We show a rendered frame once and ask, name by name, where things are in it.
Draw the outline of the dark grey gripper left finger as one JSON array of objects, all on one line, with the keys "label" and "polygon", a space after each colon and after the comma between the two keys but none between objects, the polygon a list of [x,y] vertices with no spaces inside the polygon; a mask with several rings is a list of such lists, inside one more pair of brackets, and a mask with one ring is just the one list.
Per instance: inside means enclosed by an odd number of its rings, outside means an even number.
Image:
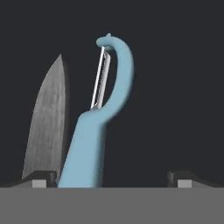
[{"label": "dark grey gripper left finger", "polygon": [[34,171],[26,178],[17,182],[0,185],[0,188],[24,187],[24,188],[52,188],[56,187],[56,171]]}]

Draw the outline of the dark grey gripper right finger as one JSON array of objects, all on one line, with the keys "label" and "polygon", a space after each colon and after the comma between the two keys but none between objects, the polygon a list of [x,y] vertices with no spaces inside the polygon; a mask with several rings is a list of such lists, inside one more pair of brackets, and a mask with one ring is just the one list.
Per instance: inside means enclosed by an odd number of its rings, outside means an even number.
[{"label": "dark grey gripper right finger", "polygon": [[198,178],[190,171],[169,171],[167,174],[167,179],[168,186],[175,188],[224,188],[224,185],[220,185]]}]

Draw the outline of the light blue peeler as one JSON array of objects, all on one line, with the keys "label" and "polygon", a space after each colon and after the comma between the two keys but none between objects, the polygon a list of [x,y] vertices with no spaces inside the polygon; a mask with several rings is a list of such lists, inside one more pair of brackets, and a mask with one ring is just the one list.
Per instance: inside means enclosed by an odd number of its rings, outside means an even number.
[{"label": "light blue peeler", "polygon": [[130,96],[134,59],[129,46],[111,34],[98,38],[96,44],[106,51],[116,52],[115,85],[101,108],[92,108],[79,116],[58,183],[59,188],[96,188],[102,185],[106,127]]}]

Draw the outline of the grey steel knife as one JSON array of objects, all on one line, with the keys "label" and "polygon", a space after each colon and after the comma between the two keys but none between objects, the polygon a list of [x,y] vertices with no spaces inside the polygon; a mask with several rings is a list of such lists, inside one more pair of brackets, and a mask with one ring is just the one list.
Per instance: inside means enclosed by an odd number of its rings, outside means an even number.
[{"label": "grey steel knife", "polygon": [[62,56],[59,55],[38,91],[24,157],[23,178],[35,171],[55,171],[60,175],[66,102],[66,76]]}]

